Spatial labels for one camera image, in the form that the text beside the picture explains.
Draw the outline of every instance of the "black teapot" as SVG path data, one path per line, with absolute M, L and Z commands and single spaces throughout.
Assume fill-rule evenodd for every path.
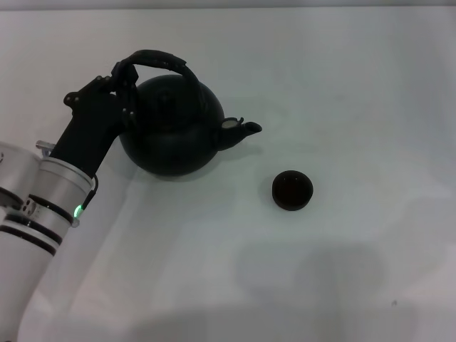
M 151 78 L 135 93 L 133 124 L 120 141 L 142 169 L 157 175 L 185 175 L 206 165 L 218 151 L 261 132 L 256 123 L 225 118 L 217 97 L 182 59 L 161 51 L 138 51 L 116 65 L 113 77 L 133 64 L 179 74 Z

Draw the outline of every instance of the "white tabletop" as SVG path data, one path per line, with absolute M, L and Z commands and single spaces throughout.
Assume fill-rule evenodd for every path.
M 116 141 L 22 341 L 454 341 L 456 9 L 4 12 L 0 47 L 0 137 L 22 147 L 143 48 L 264 128 L 175 180 Z M 284 170 L 313 182 L 301 211 L 272 202 Z

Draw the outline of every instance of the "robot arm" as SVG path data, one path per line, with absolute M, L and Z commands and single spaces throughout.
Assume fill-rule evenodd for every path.
M 64 103 L 73 109 L 73 118 L 43 159 L 0 143 L 0 206 L 6 208 L 0 224 L 1 342 L 16 342 L 38 282 L 95 194 L 95 173 L 126 128 L 126 115 L 135 112 L 133 97 L 123 94 L 134 90 L 134 83 L 115 89 L 109 76 L 98 76 L 68 94 Z

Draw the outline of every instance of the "black lid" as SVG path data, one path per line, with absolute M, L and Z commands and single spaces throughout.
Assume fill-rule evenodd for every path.
M 304 208 L 314 193 L 311 180 L 299 171 L 285 171 L 272 182 L 272 198 L 285 210 L 294 211 Z

